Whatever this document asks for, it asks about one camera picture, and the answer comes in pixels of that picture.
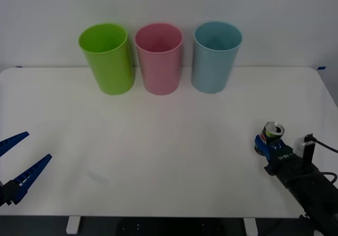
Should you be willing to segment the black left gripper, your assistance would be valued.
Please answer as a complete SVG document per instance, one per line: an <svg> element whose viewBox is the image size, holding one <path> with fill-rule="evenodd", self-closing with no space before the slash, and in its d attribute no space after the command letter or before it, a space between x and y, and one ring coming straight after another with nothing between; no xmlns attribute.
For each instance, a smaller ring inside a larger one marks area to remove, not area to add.
<svg viewBox="0 0 338 236"><path fill-rule="evenodd" d="M0 141L0 157L16 146L24 138L29 136L27 131ZM16 178L8 181L5 186L0 182L0 206L3 204L17 205L28 192L29 188L52 159L51 154L47 154L29 169L24 171Z"/></svg>

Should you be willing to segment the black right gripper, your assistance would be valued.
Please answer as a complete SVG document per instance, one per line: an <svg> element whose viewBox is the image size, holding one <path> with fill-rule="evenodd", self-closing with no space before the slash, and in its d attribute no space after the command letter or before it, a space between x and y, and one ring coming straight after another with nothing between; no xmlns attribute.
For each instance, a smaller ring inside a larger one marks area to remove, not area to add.
<svg viewBox="0 0 338 236"><path fill-rule="evenodd" d="M270 176L276 176L286 188L299 180L318 175L318 168L312 163L315 144L305 145L303 156L299 157L282 139L277 141L277 136L259 134L255 138L254 148L266 158L266 172Z"/></svg>

